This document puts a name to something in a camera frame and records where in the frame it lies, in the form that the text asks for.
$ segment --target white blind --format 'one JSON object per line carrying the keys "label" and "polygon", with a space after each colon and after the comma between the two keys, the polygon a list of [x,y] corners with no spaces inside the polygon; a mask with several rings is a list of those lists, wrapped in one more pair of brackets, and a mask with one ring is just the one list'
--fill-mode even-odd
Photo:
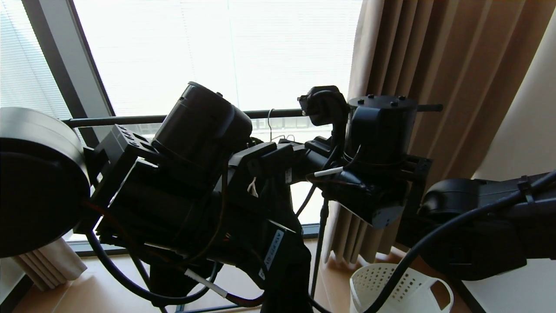
{"label": "white blind", "polygon": [[241,110],[348,91],[362,0],[75,0],[116,115],[167,114],[188,81]]}
{"label": "white blind", "polygon": [[71,118],[21,0],[2,0],[0,26],[0,105]]}

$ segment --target white cable sleeve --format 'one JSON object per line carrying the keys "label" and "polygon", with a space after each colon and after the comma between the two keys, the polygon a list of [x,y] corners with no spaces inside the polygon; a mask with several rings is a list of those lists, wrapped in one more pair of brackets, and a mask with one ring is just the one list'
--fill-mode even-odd
{"label": "white cable sleeve", "polygon": [[315,177],[321,177],[321,176],[326,176],[326,175],[332,175],[332,174],[337,174],[337,173],[341,173],[344,171],[344,167],[338,167],[338,168],[331,168],[331,169],[325,169],[325,170],[321,170],[319,172],[315,172],[314,176]]}
{"label": "white cable sleeve", "polygon": [[204,279],[203,277],[199,276],[197,273],[191,271],[190,269],[187,269],[187,271],[185,271],[185,275],[187,277],[189,277],[189,278],[207,286],[208,288],[210,288],[212,291],[219,294],[223,298],[226,298],[226,296],[228,295],[228,292],[226,290],[216,286],[212,282]]}

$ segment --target black baseboard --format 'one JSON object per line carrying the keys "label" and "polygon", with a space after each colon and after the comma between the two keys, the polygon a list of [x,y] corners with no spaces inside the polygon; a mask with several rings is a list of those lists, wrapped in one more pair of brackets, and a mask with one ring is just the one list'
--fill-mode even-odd
{"label": "black baseboard", "polygon": [[12,313],[16,306],[23,300],[23,297],[33,286],[33,281],[25,275],[13,288],[12,292],[0,304],[0,313]]}

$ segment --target curtain fold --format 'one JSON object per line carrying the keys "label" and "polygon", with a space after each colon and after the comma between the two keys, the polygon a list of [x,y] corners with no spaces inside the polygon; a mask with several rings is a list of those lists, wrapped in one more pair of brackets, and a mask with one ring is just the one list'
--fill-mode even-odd
{"label": "curtain fold", "polygon": [[[441,103],[419,113],[409,153],[433,160],[428,187],[470,178],[486,155],[554,11],[554,1],[365,1],[354,42],[348,98],[405,95]],[[325,261],[372,262],[389,253],[399,220],[374,229],[337,203]]]}
{"label": "curtain fold", "polygon": [[87,269],[63,238],[12,259],[41,291],[76,280]]}

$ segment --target laundry basket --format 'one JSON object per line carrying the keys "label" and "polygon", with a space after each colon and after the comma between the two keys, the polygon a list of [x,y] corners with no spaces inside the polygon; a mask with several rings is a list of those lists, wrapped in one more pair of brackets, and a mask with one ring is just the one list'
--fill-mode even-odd
{"label": "laundry basket", "polygon": [[[389,263],[371,264],[358,269],[352,275],[350,279],[351,313],[362,313],[373,304],[396,266],[396,264]],[[443,283],[450,293],[450,304],[443,309],[438,306],[430,289],[437,281]],[[453,303],[454,294],[445,281],[409,268],[379,312],[450,312]]]}

